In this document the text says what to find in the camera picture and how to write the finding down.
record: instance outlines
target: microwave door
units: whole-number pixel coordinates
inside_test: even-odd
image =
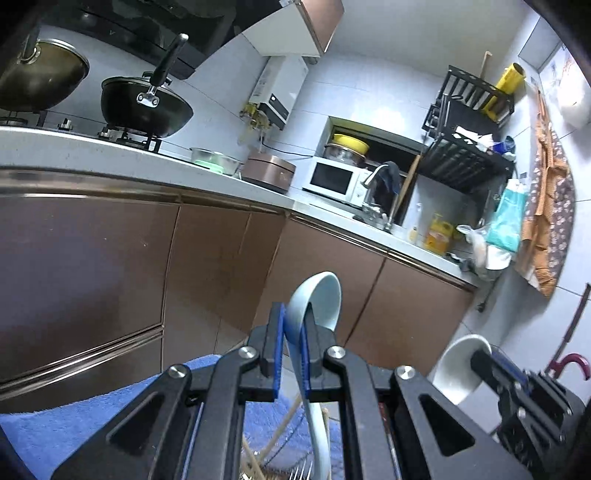
[[[357,176],[358,173],[355,171],[318,162],[304,188],[334,200],[347,202]]]

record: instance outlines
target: teal bag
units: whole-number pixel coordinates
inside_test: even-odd
[[[519,180],[510,179],[486,235],[486,243],[517,253],[526,201],[527,188]]]

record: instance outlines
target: ceiling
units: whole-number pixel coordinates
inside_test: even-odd
[[[478,74],[486,50],[505,57],[530,12],[523,0],[342,0],[331,50],[379,57],[444,76]]]

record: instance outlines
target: brown rice cooker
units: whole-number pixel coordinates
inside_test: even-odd
[[[241,170],[243,180],[278,193],[287,193],[296,166],[268,153],[252,152]]]

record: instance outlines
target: yellow tube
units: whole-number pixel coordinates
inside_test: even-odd
[[[499,81],[496,83],[496,87],[505,93],[515,93],[519,85],[525,80],[525,72],[521,65],[518,63],[512,63],[509,65]],[[491,112],[491,108],[496,103],[496,98],[490,99],[490,101],[486,104],[486,106],[482,109],[484,113],[488,115],[488,117],[496,122],[496,113]]]

